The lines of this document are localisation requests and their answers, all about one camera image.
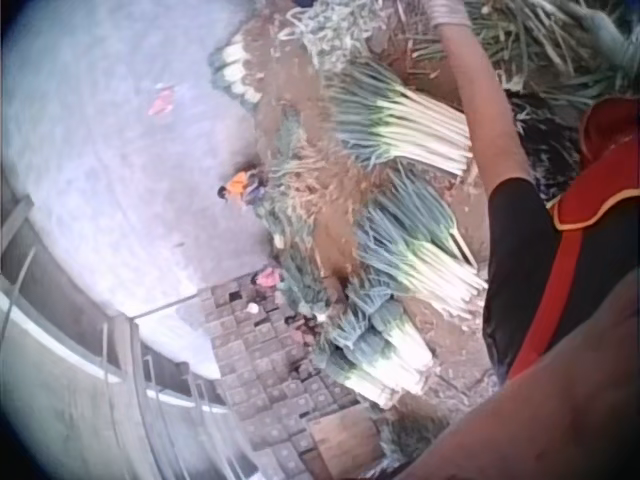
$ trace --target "pink object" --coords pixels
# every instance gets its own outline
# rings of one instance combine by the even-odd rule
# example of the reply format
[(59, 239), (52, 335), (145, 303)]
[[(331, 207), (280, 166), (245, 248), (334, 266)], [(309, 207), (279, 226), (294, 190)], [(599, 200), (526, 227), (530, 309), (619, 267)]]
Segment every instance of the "pink object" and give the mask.
[(171, 110), (173, 110), (173, 87), (164, 87), (158, 91), (158, 95), (147, 113), (150, 116), (156, 116)]
[(275, 287), (280, 283), (280, 272), (275, 268), (266, 268), (258, 275), (256, 283), (263, 288)]

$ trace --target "concrete ground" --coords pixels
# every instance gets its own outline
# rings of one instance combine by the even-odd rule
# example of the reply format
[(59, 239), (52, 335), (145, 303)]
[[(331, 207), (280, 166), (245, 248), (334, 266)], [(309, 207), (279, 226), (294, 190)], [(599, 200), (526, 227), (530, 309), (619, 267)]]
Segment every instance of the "concrete ground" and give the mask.
[[(133, 317), (260, 267), (249, 212), (218, 186), (255, 151), (253, 124), (209, 86), (207, 55), (252, 2), (34, 1), (3, 45), (9, 183), (73, 280)], [(157, 86), (171, 112), (150, 116)]]

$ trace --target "bundle of green onions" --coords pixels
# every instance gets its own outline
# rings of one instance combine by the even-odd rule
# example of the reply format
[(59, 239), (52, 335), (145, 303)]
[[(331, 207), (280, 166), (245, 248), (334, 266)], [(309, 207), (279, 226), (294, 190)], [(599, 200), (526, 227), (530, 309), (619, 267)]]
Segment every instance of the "bundle of green onions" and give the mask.
[(406, 157), (454, 175), (467, 168), (464, 115), (410, 90), (387, 67), (353, 62), (326, 87), (336, 134), (358, 163), (372, 167)]
[(433, 354), (405, 313), (402, 304), (387, 300), (369, 319), (371, 325), (396, 347), (398, 355), (408, 365), (418, 371), (431, 367)]
[(331, 322), (327, 334), (329, 339), (339, 347), (351, 348), (368, 325), (366, 314), (351, 304), (342, 315)]
[(367, 39), (384, 28), (382, 0), (317, 0), (311, 8), (293, 8), (293, 24), (280, 40), (300, 39), (319, 71), (342, 70), (350, 59), (367, 55)]
[[(506, 90), (586, 107), (606, 95), (638, 92), (640, 43), (634, 36), (640, 30), (633, 21), (630, 28), (621, 25), (633, 15), (617, 3), (611, 16), (573, 0), (466, 0), (465, 6)], [(444, 58), (436, 35), (412, 37), (413, 58)]]
[(278, 289), (283, 291), (285, 297), (297, 299), (297, 308), (294, 310), (308, 317), (326, 314), (329, 296), (320, 272), (309, 258), (292, 245), (282, 251), (280, 266), (283, 280)]
[(450, 210), (415, 175), (396, 176), (394, 188), (370, 202), (356, 235), (358, 258), (387, 279), (394, 293), (415, 295), (445, 314), (471, 317), (469, 301), (486, 284)]
[(236, 34), (228, 45), (214, 50), (209, 55), (212, 86), (239, 101), (246, 109), (253, 110), (262, 98), (262, 93), (249, 84), (250, 62), (251, 57), (246, 50), (242, 31)]
[(280, 249), (291, 243), (309, 248), (313, 240), (314, 219), (301, 211), (297, 192), (289, 181), (292, 175), (310, 168), (307, 164), (301, 165), (296, 155), (303, 137), (300, 115), (292, 108), (285, 108), (275, 137), (276, 152), (267, 171), (266, 191), (261, 201), (254, 205), (256, 216), (263, 221)]
[(346, 292), (349, 302), (367, 315), (371, 315), (391, 298), (391, 291), (382, 281), (366, 274), (352, 278)]
[(324, 367), (321, 368), (324, 368), (327, 375), (336, 382), (377, 403), (382, 408), (388, 408), (393, 401), (392, 389), (358, 367), (340, 349), (331, 349)]
[(349, 360), (396, 391), (407, 390), (415, 394), (422, 391), (424, 377), (374, 328), (367, 328), (352, 348), (344, 349), (344, 353)]

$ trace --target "orange shirt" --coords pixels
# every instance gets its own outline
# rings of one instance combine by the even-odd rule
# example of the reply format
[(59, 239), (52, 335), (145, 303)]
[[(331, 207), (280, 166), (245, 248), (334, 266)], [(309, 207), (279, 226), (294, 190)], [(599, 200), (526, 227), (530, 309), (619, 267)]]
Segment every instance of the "orange shirt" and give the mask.
[(240, 172), (237, 173), (231, 180), (229, 180), (229, 183), (227, 183), (227, 185), (225, 186), (227, 188), (227, 192), (229, 192), (230, 195), (242, 197), (242, 194), (244, 193), (248, 185), (249, 176), (246, 172)]

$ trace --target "wooden board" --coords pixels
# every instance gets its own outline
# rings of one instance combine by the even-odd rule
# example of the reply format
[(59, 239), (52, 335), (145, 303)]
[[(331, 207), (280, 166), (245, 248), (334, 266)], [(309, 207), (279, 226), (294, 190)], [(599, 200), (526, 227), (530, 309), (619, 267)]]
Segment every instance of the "wooden board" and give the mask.
[(364, 405), (319, 418), (309, 430), (336, 480), (357, 477), (383, 456), (378, 430)]

